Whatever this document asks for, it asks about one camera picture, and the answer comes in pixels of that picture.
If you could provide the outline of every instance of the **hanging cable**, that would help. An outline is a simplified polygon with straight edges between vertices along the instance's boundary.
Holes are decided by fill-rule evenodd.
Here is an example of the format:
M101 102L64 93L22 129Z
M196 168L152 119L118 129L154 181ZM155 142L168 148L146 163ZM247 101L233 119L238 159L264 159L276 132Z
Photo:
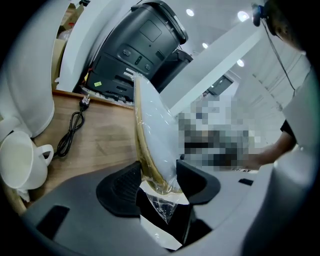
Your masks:
M268 29L267 29L267 27L266 27L266 24L265 24L265 21L264 21L264 20L262 20L262 24L263 24L263 26L264 26L266 35L268 36L268 39L269 39L271 48L272 48L272 50L273 50L276 58L278 59L278 61L279 61L279 63L280 63L280 66L282 67L282 69L283 69L283 71L284 71L284 73L285 73L285 75L286 75L286 78L288 78L288 81L289 81L289 83L290 83L290 86L291 86L292 89L293 89L293 96L295 96L296 89L293 87L293 85L292 85L292 83L291 83L291 81L290 81L290 79L289 79L289 76L288 76L288 74L287 74L287 71L286 71L286 69L285 69L285 67L284 67L284 65L283 65L283 63L282 63L282 61L281 61L281 58L280 58L280 56L279 56L279 54L278 54L278 52L277 52L277 49L276 49L274 43L272 42L272 40L271 40L271 38L270 38Z

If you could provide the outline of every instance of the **wooden table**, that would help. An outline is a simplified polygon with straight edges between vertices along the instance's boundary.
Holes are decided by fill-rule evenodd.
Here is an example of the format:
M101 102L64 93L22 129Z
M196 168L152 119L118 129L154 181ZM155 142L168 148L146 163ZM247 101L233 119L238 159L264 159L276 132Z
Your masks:
M55 90L53 119L44 132L33 139L34 143L37 146L51 144L56 151L60 139L69 129L71 115L79 111L82 98L81 94ZM53 158L45 183L29 191L31 201L36 201L71 177L137 159L132 107L92 98L83 115L85 123L74 134L69 153L63 158ZM25 209L19 201L21 199L10 189L5 190L14 210L22 214Z

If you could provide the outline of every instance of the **white pillar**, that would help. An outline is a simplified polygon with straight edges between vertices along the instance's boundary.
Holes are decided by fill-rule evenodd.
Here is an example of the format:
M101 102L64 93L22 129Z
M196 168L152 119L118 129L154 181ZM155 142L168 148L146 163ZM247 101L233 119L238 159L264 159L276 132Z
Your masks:
M223 76L263 35L248 19L232 28L187 65L161 92L175 116Z

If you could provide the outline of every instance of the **white mug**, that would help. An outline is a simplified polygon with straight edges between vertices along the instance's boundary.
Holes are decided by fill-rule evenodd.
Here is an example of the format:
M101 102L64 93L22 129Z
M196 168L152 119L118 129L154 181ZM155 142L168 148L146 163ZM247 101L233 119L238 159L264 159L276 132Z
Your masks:
M43 153L50 152L45 159ZM33 190L47 178L48 165L54 156L51 145L37 147L23 131L9 134L0 147L0 174L11 188Z

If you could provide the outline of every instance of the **white handle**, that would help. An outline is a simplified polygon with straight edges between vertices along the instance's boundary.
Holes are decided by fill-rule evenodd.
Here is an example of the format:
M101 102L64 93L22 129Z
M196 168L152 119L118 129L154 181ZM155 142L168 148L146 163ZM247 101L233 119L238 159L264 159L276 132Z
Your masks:
M54 157L54 148L51 145L43 145L38 147L37 149L38 156L42 155L43 153L50 152L47 159L44 159L46 166L48 166Z
M18 118L11 116L0 121L0 142L3 141L7 135L14 130L21 122Z

